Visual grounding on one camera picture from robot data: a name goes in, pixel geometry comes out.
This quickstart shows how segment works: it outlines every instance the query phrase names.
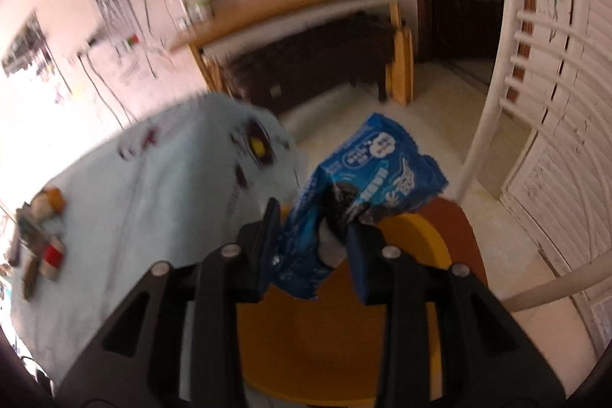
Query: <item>table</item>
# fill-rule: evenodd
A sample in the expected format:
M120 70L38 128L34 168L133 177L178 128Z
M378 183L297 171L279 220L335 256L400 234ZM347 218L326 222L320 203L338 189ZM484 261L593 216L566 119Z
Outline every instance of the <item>table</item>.
M215 49L239 47L246 40L262 40L283 30L296 33L332 16L380 5L389 6L396 29L394 62L387 67L387 92L405 106L413 97L412 36L402 27L398 0L246 0L221 8L212 19L179 32L170 52L189 47L208 88L226 91L213 56Z

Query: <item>toy on table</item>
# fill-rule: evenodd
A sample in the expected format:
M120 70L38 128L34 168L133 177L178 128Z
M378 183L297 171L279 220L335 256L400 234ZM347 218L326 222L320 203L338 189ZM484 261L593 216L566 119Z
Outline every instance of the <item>toy on table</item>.
M36 288L38 273L54 280L63 261L66 246L56 236L42 228L42 222L61 215L66 201L56 187L46 187L36 194L30 204L17 210L13 244L22 243L31 255L23 273L23 298L29 300ZM17 257L13 266L19 264Z

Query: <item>metal screw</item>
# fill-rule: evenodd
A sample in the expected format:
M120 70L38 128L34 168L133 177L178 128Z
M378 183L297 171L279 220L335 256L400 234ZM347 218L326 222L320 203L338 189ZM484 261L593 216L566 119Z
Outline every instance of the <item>metal screw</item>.
M221 249L221 256L223 256L224 258L235 258L241 252L242 249L238 244L231 243L223 246L223 249Z
M383 258L388 260L396 260L402 255L402 250L397 246L385 246L381 253Z
M455 263L451 267L451 272L455 277L467 277L470 273L470 269L465 263Z
M154 277L163 277L170 271L170 263L167 261L158 261L151 267L151 273Z

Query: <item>snack wrapper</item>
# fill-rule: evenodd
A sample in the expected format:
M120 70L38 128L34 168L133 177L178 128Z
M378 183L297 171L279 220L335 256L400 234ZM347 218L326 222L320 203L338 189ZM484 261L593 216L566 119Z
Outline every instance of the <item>snack wrapper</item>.
M417 211L447 185L436 161L418 153L401 125L375 113L308 180L280 232L274 283L298 298L314 298L334 270L317 253L323 219L343 241L358 219Z

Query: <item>white chair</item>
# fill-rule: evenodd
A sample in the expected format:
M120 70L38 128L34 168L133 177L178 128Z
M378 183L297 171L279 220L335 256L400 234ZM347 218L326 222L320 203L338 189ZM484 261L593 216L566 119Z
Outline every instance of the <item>white chair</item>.
M592 171L589 172L589 181L591 185L593 179L599 182L600 187L597 188L597 192L600 194L598 194L598 197L602 198L601 202L605 206L607 215L607 219L602 221L609 232L612 224L612 196L610 194L607 172L604 166L602 166L602 151L581 131L581 127L577 127L568 118L564 109L560 109L558 103L553 102L552 98L544 98L542 92L537 91L533 85L537 79L543 79L547 83L555 85L556 88L567 92L575 102L578 102L582 108L588 110L585 122L588 121L589 127L595 127L601 136L603 136L603 140L607 143L608 147L612 149L610 125L604 116L602 116L601 111L598 111L593 100L585 92L574 86L573 82L562 79L559 74L560 67L563 68L564 65L569 65L573 70L579 71L580 75L585 79L590 82L596 82L600 89L605 90L607 95L599 96L600 99L603 99L604 102L612 102L612 52L602 47L593 39L579 33L572 26L559 24L555 20L533 11L525 11L522 8L523 6L524 0L505 0L504 2L500 45L487 100L460 177L456 183L449 187L445 197L458 204L464 199L470 183L476 176L486 156L487 148L489 148L497 130L501 113L506 111L513 115L515 119L526 123L535 133L540 134L548 142L549 146L556 150L562 162L565 163L570 174L569 177L576 184L580 198L579 201L584 210L591 257L583 266L575 268L573 271L549 283L508 298L504 301L504 305L509 311L541 306L542 304L571 296L585 291L612 276L612 250L608 247L602 251L597 247L594 211L591 204L593 191L587 192L589 185L584 178L584 162L579 163L577 154L579 151L581 153L584 152L590 160L589 163L592 165ZM524 22L532 24L534 27L540 26L547 30L556 30L558 34L567 36L575 44L588 48L590 53L596 56L599 69L596 70L588 66L581 58L568 54L567 50L559 49L558 46L554 47L546 38L536 38L522 31ZM533 56L525 58L518 53L519 44L530 46L532 55L535 50L539 54L547 54L554 57L557 61L562 61L563 65L560 67L542 65L535 62L534 60L537 58ZM518 78L513 77L515 67L526 70L529 73L529 80L522 82ZM507 99L506 94L509 88L516 89L522 95L517 102ZM559 140L558 136L552 133L550 128L545 127L543 125L543 113L534 116L537 113L526 110L521 105L521 102L524 102L524 98L531 101L532 104L536 103L539 105L536 107L539 107L542 112L546 112L547 117L558 120L559 127L565 127L565 131L572 137L573 143L570 145L565 140Z

